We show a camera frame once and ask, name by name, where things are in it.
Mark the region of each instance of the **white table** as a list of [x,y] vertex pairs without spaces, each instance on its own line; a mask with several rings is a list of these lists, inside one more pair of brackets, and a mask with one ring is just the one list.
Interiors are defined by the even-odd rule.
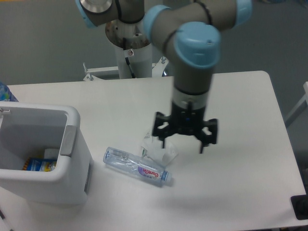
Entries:
[[194,137],[170,140],[180,154],[172,187],[155,187],[107,168],[119,137],[141,140],[154,113],[169,114],[172,78],[10,86],[21,102],[67,104],[95,161],[84,205],[29,202],[0,188],[15,231],[236,231],[306,225],[290,197],[305,194],[268,74],[217,74],[206,119],[219,119],[218,144],[199,154]]
[[305,95],[295,104],[292,110],[285,117],[285,126],[289,127],[297,117],[303,113],[303,111],[307,108],[308,104],[308,82],[304,84]]

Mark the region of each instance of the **blue bottle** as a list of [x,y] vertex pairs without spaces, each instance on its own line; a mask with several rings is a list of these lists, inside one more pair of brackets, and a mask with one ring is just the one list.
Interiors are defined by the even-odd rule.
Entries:
[[8,86],[0,82],[0,101],[18,102],[15,96],[11,93]]
[[168,185],[172,178],[171,173],[165,171],[157,163],[111,147],[107,148],[103,161],[112,167],[157,185]]

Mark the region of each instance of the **trash bin handle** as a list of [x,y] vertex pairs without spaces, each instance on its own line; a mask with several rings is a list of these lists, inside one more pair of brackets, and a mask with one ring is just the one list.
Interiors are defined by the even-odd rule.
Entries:
[[60,155],[72,156],[78,129],[76,126],[67,125],[64,130]]

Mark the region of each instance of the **light blue joint cap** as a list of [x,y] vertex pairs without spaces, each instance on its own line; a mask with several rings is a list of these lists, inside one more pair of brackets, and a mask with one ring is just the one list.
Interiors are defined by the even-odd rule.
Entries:
[[79,12],[81,13],[81,16],[83,18],[83,20],[85,21],[86,25],[88,28],[94,28],[96,27],[96,25],[93,24],[93,22],[91,22],[91,20],[88,18],[88,16],[86,15],[86,13],[84,12],[81,4],[80,4],[80,0],[75,0],[75,3],[79,9]]
[[235,26],[246,22],[252,14],[251,0],[236,0],[236,22]]
[[208,69],[219,61],[220,33],[205,23],[185,23],[176,32],[174,48],[186,64]]
[[143,28],[145,31],[145,35],[149,39],[150,42],[152,42],[151,39],[151,32],[153,24],[157,18],[157,16],[164,10],[170,9],[170,7],[164,6],[164,5],[157,5],[152,7],[144,16],[143,18]]

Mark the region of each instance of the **white trash bin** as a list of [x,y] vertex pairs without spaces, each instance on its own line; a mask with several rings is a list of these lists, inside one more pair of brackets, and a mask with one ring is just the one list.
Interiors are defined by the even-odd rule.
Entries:
[[[22,170],[29,157],[59,149],[53,171]],[[27,200],[81,204],[93,159],[70,106],[0,102],[0,186]]]

